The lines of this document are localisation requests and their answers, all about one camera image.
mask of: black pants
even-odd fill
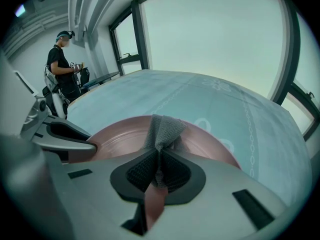
[[[81,96],[78,86],[73,81],[60,83],[59,87],[62,95],[70,102],[73,102]]]

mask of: man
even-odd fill
[[[70,102],[81,95],[74,77],[74,73],[79,72],[81,68],[77,66],[70,67],[62,50],[62,47],[69,46],[69,40],[71,38],[72,35],[69,34],[68,31],[60,32],[56,37],[55,45],[49,51],[46,61],[46,65],[49,66],[49,70],[55,75],[58,81],[58,87],[61,93]]]

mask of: tablecloth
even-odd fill
[[[140,70],[87,93],[68,120],[94,135],[120,120],[167,115],[210,132],[242,170],[290,206],[311,191],[308,150],[290,113],[242,86],[208,75]]]

